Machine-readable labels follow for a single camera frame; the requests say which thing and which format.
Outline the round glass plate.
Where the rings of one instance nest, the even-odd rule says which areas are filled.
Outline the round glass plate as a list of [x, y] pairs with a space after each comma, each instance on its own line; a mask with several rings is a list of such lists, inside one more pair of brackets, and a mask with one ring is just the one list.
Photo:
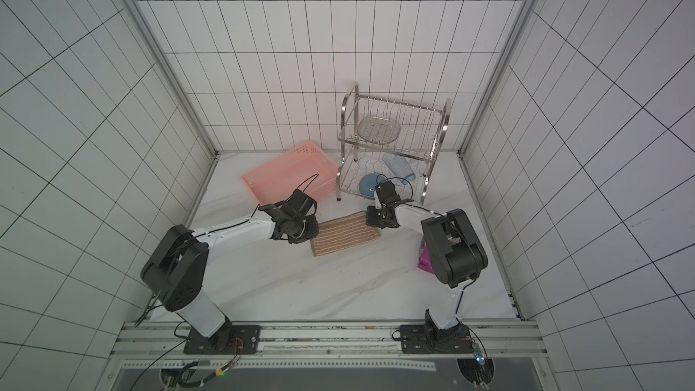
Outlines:
[[387, 145], [395, 142], [399, 138], [401, 130], [401, 124], [392, 118], [369, 116], [358, 123], [358, 136], [363, 141], [376, 145]]

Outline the brown striped square dishcloth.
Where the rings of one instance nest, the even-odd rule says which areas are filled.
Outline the brown striped square dishcloth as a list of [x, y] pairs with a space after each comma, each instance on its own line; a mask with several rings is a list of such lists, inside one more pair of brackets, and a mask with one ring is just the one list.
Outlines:
[[319, 233], [311, 239], [311, 251], [314, 257], [330, 255], [379, 238], [380, 231], [367, 224], [367, 212], [360, 211], [319, 223]]

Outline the pink plastic basket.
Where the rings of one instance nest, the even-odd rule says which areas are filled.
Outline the pink plastic basket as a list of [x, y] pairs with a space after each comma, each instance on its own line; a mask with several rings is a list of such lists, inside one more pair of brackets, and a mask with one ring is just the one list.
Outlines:
[[308, 140], [244, 175], [242, 183], [261, 206], [289, 197], [296, 188], [320, 201], [337, 189], [338, 164]]

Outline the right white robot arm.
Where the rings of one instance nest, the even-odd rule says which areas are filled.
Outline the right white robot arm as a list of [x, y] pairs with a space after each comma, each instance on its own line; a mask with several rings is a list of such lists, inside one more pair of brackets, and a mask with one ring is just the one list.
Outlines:
[[402, 325], [392, 334], [405, 354], [471, 354], [486, 360], [483, 345], [457, 317], [467, 288], [478, 281], [489, 260], [472, 223], [461, 209], [444, 214], [414, 205], [384, 180], [375, 186], [375, 204], [367, 208], [367, 225], [376, 228], [405, 227], [423, 235], [430, 266], [447, 287], [425, 311], [422, 324]]

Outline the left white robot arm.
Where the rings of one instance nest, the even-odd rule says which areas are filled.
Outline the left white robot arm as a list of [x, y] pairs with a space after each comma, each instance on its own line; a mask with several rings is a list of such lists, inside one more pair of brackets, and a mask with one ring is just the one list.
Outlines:
[[246, 217], [210, 228], [171, 227], [140, 272], [168, 312], [190, 326], [187, 355], [254, 354], [261, 327], [235, 325], [204, 291], [211, 262], [243, 246], [273, 240], [301, 244], [319, 234], [317, 201], [296, 189], [289, 198], [257, 208]]

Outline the blue bowl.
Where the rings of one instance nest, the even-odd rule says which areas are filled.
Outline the blue bowl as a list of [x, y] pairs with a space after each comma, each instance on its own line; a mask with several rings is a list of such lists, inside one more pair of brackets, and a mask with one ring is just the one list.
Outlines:
[[358, 193], [360, 193], [362, 197], [373, 199], [375, 197], [376, 186], [383, 178], [384, 176], [379, 173], [366, 174], [359, 181]]

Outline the clear blue glass cup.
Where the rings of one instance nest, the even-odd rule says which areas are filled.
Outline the clear blue glass cup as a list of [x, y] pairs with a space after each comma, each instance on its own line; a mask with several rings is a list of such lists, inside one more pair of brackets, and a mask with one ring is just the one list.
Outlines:
[[385, 153], [382, 156], [382, 160], [391, 171], [393, 177], [399, 179], [402, 184], [405, 185], [407, 182], [412, 183], [416, 179], [416, 174], [405, 157]]

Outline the metal two-tier dish rack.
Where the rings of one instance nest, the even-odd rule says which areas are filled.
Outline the metal two-tier dish rack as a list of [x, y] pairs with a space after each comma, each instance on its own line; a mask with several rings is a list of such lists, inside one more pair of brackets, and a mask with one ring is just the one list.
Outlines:
[[369, 197], [365, 178], [374, 177], [395, 182], [423, 204], [451, 113], [451, 99], [428, 107], [364, 93], [354, 81], [340, 104], [337, 199]]

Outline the purple tissue pack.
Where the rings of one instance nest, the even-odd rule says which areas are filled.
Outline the purple tissue pack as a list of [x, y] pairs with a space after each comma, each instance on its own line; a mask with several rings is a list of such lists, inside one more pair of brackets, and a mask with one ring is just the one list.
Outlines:
[[427, 273], [434, 273], [425, 240], [421, 241], [419, 247], [417, 267]]

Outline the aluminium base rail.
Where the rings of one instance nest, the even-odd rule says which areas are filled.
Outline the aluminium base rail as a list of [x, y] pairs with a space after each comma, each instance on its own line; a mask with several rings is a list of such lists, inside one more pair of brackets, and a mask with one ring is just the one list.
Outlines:
[[126, 324], [110, 355], [110, 375], [121, 369], [232, 367], [404, 367], [428, 369], [434, 358], [484, 363], [545, 358], [533, 321], [465, 320], [448, 331], [421, 321], [240, 322], [231, 341], [209, 343], [187, 324]]

